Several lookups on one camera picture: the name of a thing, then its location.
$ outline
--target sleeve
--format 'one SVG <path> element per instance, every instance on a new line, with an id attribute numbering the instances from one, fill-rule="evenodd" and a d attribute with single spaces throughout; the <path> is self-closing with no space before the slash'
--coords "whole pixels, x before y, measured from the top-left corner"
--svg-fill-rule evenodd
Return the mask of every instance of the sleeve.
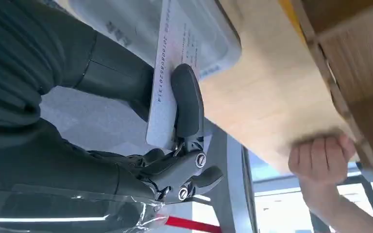
<path id="1" fill-rule="evenodd" d="M 126 182 L 152 191 L 113 163 L 61 138 L 40 118 L 41 95 L 83 78 L 96 32 L 32 0 L 0 0 L 0 184 L 121 195 Z"/>

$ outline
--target window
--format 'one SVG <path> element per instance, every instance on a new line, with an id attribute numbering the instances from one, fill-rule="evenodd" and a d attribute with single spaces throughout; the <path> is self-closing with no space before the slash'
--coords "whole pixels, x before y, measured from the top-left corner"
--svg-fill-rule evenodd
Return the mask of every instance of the window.
<path id="1" fill-rule="evenodd" d="M 281 191 L 281 194 L 255 197 L 256 221 L 259 232 L 314 232 L 308 207 L 299 189 L 295 192 L 293 189 Z"/>

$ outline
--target robotic hand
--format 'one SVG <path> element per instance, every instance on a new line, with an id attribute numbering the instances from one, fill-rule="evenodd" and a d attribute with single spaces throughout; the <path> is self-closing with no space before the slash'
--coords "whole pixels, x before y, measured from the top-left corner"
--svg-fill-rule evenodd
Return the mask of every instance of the robotic hand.
<path id="1" fill-rule="evenodd" d="M 131 163 L 123 164 L 151 187 L 157 201 L 165 203 L 204 194 L 222 179 L 222 172 L 216 166 L 202 171 L 206 163 L 203 101 L 192 68 L 187 64 L 179 65 L 172 74 L 171 86 L 178 104 L 176 150 L 165 156 L 161 150 L 152 150 L 141 158 L 138 162 L 141 166 L 138 167 L 131 167 Z"/>

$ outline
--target metal screw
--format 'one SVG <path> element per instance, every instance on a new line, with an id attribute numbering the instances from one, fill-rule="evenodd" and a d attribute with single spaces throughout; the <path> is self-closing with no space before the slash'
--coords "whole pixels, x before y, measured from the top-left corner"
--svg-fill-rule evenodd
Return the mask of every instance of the metal screw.
<path id="1" fill-rule="evenodd" d="M 198 168 L 203 168 L 206 163 L 206 156 L 204 153 L 199 153 L 197 157 L 195 158 L 195 165 Z"/>
<path id="2" fill-rule="evenodd" d="M 178 193 L 178 199 L 179 199 L 179 200 L 185 200 L 185 199 L 187 199 L 187 196 L 188 196 L 188 189 L 185 188 L 185 187 L 182 187 L 182 188 L 179 190 L 179 193 Z"/>

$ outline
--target white card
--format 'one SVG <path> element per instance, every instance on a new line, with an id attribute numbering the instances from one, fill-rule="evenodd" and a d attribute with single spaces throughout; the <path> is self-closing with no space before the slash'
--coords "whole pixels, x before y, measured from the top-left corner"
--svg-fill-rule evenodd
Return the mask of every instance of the white card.
<path id="1" fill-rule="evenodd" d="M 195 28 L 181 9 L 180 0 L 163 0 L 158 46 L 153 74 L 153 91 L 146 141 L 173 150 L 177 104 L 170 75 L 182 64 L 189 64 L 199 79 L 200 42 Z"/>

